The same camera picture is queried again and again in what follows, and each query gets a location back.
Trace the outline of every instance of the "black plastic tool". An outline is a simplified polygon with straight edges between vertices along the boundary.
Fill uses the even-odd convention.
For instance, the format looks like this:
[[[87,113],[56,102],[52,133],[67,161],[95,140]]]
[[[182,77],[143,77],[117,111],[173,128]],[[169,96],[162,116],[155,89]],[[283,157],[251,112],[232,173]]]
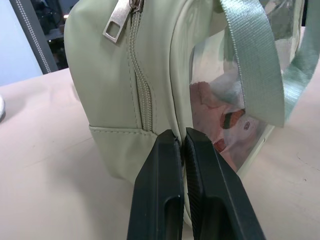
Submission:
[[[128,240],[181,240],[182,159],[195,240],[265,240],[240,178],[192,128],[182,158],[171,130],[158,136],[134,184]]]
[[[127,240],[181,239],[184,203],[179,142],[167,130],[135,180]]]

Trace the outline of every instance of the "metal zipper pull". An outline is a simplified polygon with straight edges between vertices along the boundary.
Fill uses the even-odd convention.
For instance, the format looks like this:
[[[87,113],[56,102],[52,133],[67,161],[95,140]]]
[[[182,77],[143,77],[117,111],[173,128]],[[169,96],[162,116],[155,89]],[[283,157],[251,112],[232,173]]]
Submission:
[[[134,13],[138,11],[141,12],[143,3],[143,0],[118,0],[102,35],[116,44],[120,33],[126,24],[128,15],[132,10]]]

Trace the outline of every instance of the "bag handle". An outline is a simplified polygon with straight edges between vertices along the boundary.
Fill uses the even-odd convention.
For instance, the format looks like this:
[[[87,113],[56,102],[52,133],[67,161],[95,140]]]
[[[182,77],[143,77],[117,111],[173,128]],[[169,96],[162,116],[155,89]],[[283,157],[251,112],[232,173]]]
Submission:
[[[274,35],[259,0],[220,0],[220,3],[233,41],[245,111],[283,127],[318,63],[320,0],[309,0],[301,46],[283,75]]]

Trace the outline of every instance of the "white table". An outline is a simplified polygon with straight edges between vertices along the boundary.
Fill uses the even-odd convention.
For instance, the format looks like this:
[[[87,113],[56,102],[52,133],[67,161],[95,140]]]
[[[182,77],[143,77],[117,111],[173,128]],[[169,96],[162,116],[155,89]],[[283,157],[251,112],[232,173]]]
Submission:
[[[268,240],[320,239],[319,79],[320,68],[243,179]],[[109,176],[69,70],[0,94],[0,239],[126,239],[133,187]]]

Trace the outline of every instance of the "transparent pocket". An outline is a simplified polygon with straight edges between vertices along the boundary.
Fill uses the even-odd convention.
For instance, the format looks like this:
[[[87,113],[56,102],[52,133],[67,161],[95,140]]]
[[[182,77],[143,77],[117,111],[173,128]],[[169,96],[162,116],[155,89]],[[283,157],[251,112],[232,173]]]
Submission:
[[[298,47],[302,1],[260,2],[269,19],[283,71]],[[228,164],[237,171],[263,135],[267,124],[246,114],[238,64],[228,27],[225,26],[222,31],[197,44],[191,59],[193,127],[205,133]]]

